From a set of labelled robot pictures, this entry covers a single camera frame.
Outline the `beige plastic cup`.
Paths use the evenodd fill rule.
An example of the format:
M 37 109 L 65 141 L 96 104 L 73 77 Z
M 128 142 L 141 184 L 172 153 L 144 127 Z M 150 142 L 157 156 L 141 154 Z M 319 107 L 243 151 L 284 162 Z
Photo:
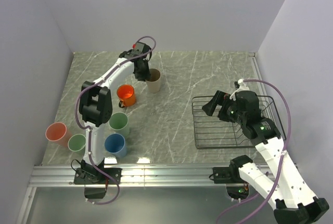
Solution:
M 150 93 L 157 93 L 160 91 L 161 87 L 161 73 L 158 69 L 149 69 L 150 78 L 146 80 L 148 91 Z

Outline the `orange mug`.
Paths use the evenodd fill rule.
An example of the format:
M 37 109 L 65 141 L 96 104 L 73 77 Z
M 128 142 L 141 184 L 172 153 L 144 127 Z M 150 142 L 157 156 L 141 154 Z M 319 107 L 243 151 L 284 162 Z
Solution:
M 130 107 L 136 103 L 134 87 L 129 84 L 121 85 L 117 89 L 117 96 L 120 108 Z

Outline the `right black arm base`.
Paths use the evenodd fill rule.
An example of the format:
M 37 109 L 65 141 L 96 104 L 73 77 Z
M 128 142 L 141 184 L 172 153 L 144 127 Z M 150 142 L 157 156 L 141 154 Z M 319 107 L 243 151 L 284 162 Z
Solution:
M 240 179 L 231 167 L 214 167 L 209 179 L 214 184 L 223 184 L 231 200 L 245 200 L 249 196 L 248 183 Z

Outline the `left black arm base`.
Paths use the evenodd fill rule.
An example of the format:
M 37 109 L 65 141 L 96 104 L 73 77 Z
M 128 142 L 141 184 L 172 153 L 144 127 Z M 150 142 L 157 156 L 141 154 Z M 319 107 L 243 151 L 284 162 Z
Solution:
M 97 166 L 98 170 L 84 160 L 76 161 L 79 166 L 71 168 L 75 171 L 73 184 L 84 186 L 84 196 L 88 200 L 101 200 L 106 196 L 109 185 L 118 186 L 121 181 L 122 169 L 104 167 L 104 162 Z

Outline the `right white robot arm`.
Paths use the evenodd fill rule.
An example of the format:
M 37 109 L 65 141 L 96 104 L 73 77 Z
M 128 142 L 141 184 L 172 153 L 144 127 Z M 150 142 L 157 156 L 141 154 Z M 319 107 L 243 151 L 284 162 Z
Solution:
M 303 180 L 290 158 L 275 122 L 264 117 L 260 100 L 253 91 L 230 95 L 217 91 L 202 110 L 212 116 L 220 106 L 219 120 L 237 123 L 242 133 L 266 161 L 275 179 L 270 180 L 246 155 L 232 159 L 229 176 L 235 182 L 249 183 L 273 210 L 277 223 L 314 223 L 329 210 Z

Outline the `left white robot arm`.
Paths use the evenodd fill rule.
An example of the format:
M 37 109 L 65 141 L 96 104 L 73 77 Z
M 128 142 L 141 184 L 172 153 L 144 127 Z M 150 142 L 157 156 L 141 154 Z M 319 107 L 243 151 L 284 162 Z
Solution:
M 154 47 L 137 41 L 132 49 L 122 52 L 115 64 L 100 78 L 82 84 L 75 103 L 75 120 L 85 130 L 85 153 L 77 176 L 92 183 L 100 183 L 110 177 L 104 171 L 102 141 L 105 124 L 112 115 L 111 92 L 117 89 L 131 74 L 144 82 L 151 75 L 149 64 Z

